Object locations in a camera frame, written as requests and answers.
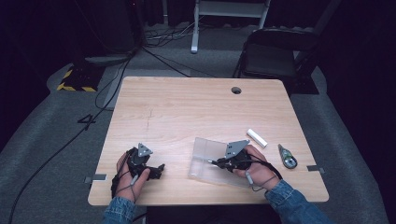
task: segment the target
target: hand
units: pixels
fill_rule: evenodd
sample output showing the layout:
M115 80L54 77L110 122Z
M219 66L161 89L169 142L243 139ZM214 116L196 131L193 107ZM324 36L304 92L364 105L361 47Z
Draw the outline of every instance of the hand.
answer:
M117 171L120 169L125 156L126 156L126 153L124 153L120 157L119 161L117 162ZM128 200L132 201L133 203L135 203L137 198L140 195L140 192L142 191L143 186L146 183L146 180L149 177L149 169L146 169L142 172L142 175L139 176L139 178L137 178L137 180L136 180L136 182L134 182L134 185L132 186L132 188L124 189L125 187L130 186L131 181L132 181L132 175L129 172L129 167L128 167L127 162L125 162L124 165L122 166L121 171L120 171L120 176L121 176L121 178L120 178L119 185L117 186L116 196L128 199Z
M262 161L267 161L264 155L262 155L260 151L254 146L247 145L245 150L247 151L247 154L252 155L251 159L254 161L258 161L259 159ZM247 170L233 169L234 174L244 178L246 178L246 171L250 173L253 183L264 189L271 190L277 183L279 183L279 178L277 176L273 178L275 175L274 172L272 172L268 167L259 164L258 162L251 163L250 168Z

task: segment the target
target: gray floor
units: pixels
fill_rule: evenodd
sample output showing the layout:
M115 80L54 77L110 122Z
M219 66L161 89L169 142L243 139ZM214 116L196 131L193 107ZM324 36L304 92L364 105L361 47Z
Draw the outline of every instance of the gray floor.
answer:
M215 77L231 77L242 44L255 28L204 30L197 54L190 54L191 36L148 50ZM169 63L193 77L209 77ZM77 123L79 119L99 112L95 101L103 106L107 95L113 92L104 86L117 74L118 66L106 69L99 85L102 92L56 91L69 66L66 64L49 78L51 94L24 121L0 154L0 223L7 223L13 202L32 173L83 128L83 124ZM170 68L141 50L128 64L125 76L138 76L139 71L147 70L157 70L153 76L161 75L158 70L173 74ZM292 95L290 100L317 164L325 171L322 176L330 200L318 203L318 207L337 223L388 223L377 184L334 110L319 69L313 78L319 95ZM88 204L90 189L84 178L95 173L111 115L108 111L101 113L88 131L32 180L20 197L13 223L101 221L105 208ZM141 207L137 213L144 211Z

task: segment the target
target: black device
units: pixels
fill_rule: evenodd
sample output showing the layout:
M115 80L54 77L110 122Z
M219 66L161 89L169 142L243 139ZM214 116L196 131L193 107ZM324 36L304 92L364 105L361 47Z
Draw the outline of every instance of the black device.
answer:
M122 162L121 167L127 162L128 167L129 167L129 172L131 173L132 177L135 178L136 176L141 176L142 172L149 168L149 176L147 180L150 179L160 179L161 175L163 174L163 169L165 167L165 164L160 165L159 167L151 167L147 166L146 162L149 160L150 155L152 154L152 151L145 147L143 144L139 143L138 148L133 147L130 150L126 152L126 156ZM117 190L117 186L120 183L120 177L123 176L124 174L120 174L120 169L117 171L116 175L112 179L112 185L111 185L111 197L114 198Z
M210 161L221 169L227 169L231 173L233 169L246 170L251 165L251 157L245 149L242 149L236 156L230 159L220 158L216 161Z

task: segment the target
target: denim sleeve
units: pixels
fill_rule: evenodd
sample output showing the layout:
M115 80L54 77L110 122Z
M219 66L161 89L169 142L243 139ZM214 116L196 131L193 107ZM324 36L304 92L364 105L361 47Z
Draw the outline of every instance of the denim sleeve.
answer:
M265 197L282 219L282 223L333 223L305 196L281 180Z
M134 219L134 203L114 197L103 214L103 224L108 223L132 223Z

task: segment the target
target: wrist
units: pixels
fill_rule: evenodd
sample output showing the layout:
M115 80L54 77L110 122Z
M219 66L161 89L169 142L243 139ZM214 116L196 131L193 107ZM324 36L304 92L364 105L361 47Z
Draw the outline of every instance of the wrist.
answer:
M270 179L268 179L267 181L265 181L261 187L266 189L266 190L271 190L273 189L278 183L280 182L280 179L274 175L273 177L271 177Z

